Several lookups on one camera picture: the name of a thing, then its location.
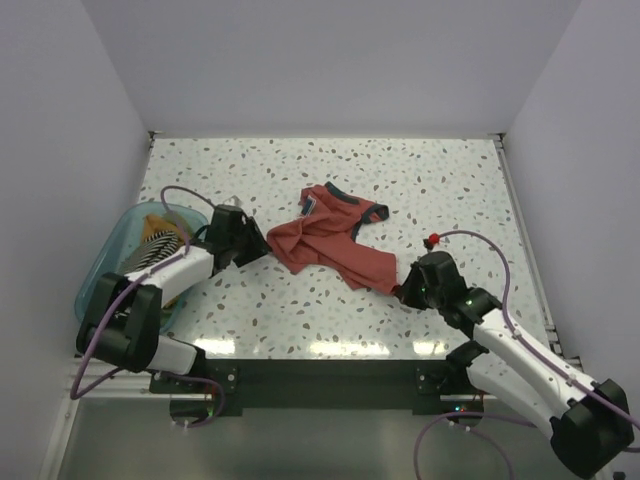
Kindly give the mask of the red tank top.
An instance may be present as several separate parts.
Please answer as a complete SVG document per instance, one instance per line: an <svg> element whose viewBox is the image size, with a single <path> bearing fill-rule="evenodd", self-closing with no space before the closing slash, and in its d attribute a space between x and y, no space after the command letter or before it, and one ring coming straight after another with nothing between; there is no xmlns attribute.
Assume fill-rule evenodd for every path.
<svg viewBox="0 0 640 480"><path fill-rule="evenodd" d="M353 290L392 295L398 288L397 258L357 242L360 229L389 219L389 208L352 196L331 182L301 191L300 215L267 233L274 256L298 274L310 265L329 267Z"/></svg>

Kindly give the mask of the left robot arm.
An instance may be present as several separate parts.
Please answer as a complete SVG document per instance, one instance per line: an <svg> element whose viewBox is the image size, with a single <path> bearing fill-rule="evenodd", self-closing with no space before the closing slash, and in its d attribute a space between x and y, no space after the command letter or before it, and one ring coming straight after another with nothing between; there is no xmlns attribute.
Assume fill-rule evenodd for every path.
<svg viewBox="0 0 640 480"><path fill-rule="evenodd" d="M220 205L203 239L124 275L102 275L93 290L76 337L76 349L131 372L172 373L185 392L200 390L207 380L204 351L161 335L165 304L230 264L242 267L269 252L254 218L241 208Z"/></svg>

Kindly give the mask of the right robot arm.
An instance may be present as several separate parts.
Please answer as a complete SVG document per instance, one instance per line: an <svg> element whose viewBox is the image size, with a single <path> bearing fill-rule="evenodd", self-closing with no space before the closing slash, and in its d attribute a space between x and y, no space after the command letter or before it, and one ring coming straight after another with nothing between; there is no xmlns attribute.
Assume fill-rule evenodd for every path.
<svg viewBox="0 0 640 480"><path fill-rule="evenodd" d="M396 291L406 306L433 309L467 337L462 358L445 369L448 386L489 393L537 427L558 460L591 479L631 446L627 396L611 379L598 382L560 358L488 291L469 287L452 256L432 252L413 262Z"/></svg>

